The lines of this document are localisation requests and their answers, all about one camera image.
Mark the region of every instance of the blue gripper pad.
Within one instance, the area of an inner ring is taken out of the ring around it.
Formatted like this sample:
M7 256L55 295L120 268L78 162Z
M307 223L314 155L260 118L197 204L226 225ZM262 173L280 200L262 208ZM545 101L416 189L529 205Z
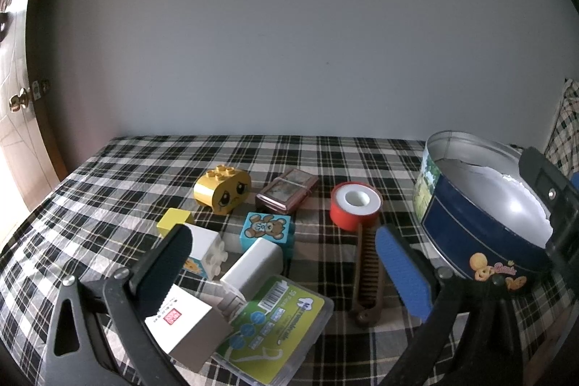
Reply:
M571 183L573 184L573 187L579 190L579 172L575 172L571 175Z
M376 230L375 244L376 253L406 309L425 322L432 310L438 286L432 266L428 267L402 236L387 226Z

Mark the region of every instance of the yellow lego duplo brick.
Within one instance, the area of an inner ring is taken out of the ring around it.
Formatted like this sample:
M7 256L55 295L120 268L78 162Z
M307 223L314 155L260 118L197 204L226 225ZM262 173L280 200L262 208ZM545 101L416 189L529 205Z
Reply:
M161 236L165 237L176 224L195 224L195 219L190 211L178 208L169 208L157 223L157 229Z
M216 215L226 215L245 201L251 191L251 178L245 170L225 165L199 177L193 187L193 198L211 207Z

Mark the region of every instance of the plaid blanket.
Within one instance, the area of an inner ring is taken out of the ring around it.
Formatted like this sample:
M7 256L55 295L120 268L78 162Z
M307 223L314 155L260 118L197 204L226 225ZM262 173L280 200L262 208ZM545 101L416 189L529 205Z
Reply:
M158 243L156 222L169 207L191 210L198 225L234 241L247 212L254 209L256 190L288 167L300 167L319 175L320 182L294 215L295 247L285 275L332 298L335 312L293 382L377 384L412 340L420 321L406 313L392 285L377 327L363 330L348 318L356 236L337 229L329 219L330 192L349 180L377 188L384 197L381 222L399 228L437 265L438 255L412 214L423 146L419 141L301 136L114 139L68 176L2 250L0 338L24 373L44 384L43 351L63 277L73 274L88 281L131 266ZM250 197L227 216L200 208L192 198L197 178L221 163L248 170L253 179ZM234 260L235 247L228 243L228 249ZM209 295L218 286L184 270L177 283ZM515 302L525 360L569 302L558 275L547 276L532 295ZM464 321L465 317L457 319L427 384L448 368ZM125 378L137 382L110 323L107 332ZM240 383L213 361L199 374L176 367L190 384Z
M565 79L545 156L568 178L579 171L579 82Z

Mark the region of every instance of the wooden door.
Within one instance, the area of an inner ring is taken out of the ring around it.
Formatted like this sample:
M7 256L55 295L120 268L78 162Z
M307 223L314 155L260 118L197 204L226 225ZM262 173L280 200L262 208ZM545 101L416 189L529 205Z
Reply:
M30 5L0 0L0 150L28 211L67 175L42 99L49 82L34 54L39 39L26 28Z

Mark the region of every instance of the blue toy block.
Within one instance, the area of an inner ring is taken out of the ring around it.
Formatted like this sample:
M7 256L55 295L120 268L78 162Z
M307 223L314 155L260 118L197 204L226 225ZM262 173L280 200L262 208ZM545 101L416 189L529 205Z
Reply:
M241 242L241 249L245 252L257 239L262 237L280 246L284 257L290 259L293 255L293 232L294 227L289 216L271 213L247 213L239 241Z

